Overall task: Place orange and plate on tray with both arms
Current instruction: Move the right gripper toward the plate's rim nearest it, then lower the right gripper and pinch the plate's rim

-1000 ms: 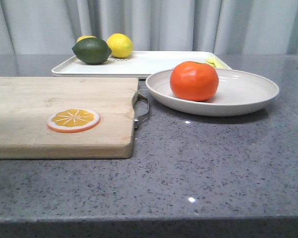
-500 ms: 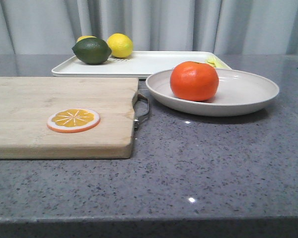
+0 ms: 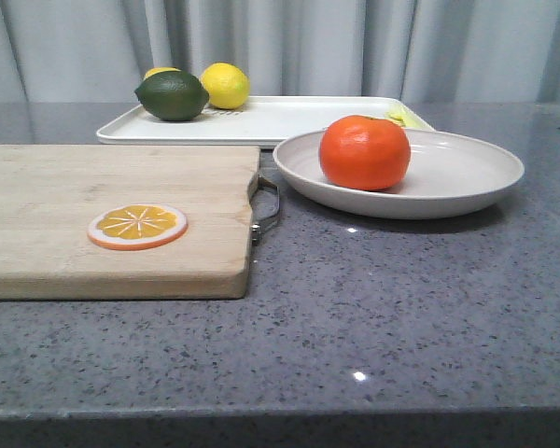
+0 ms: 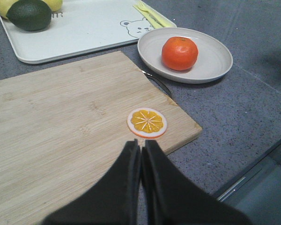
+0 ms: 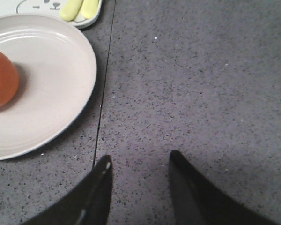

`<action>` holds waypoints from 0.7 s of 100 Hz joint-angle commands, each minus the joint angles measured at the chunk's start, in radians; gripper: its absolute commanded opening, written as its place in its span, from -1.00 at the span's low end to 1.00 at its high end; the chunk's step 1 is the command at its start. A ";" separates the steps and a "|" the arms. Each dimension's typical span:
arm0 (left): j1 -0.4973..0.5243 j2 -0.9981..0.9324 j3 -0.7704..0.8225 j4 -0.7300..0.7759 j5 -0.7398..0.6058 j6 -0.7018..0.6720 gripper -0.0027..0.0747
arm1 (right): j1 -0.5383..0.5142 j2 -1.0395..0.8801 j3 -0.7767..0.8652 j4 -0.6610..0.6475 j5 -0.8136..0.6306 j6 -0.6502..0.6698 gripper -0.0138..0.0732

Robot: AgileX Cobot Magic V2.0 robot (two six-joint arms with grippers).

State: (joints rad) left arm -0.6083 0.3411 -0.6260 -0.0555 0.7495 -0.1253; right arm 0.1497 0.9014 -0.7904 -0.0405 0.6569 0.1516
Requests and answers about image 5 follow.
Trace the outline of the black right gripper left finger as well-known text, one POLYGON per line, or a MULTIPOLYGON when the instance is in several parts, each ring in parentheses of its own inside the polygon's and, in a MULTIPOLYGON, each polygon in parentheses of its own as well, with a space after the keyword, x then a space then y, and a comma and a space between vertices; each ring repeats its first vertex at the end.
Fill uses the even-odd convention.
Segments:
POLYGON ((24 225, 105 225, 113 186, 111 156, 104 155, 66 196, 24 225))

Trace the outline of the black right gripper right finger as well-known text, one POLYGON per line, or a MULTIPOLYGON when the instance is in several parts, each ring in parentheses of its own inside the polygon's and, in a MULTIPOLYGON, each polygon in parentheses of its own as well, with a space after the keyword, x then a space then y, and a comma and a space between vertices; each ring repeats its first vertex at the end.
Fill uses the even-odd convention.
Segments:
POLYGON ((273 225, 222 192, 178 150, 169 158, 170 195, 178 225, 273 225))

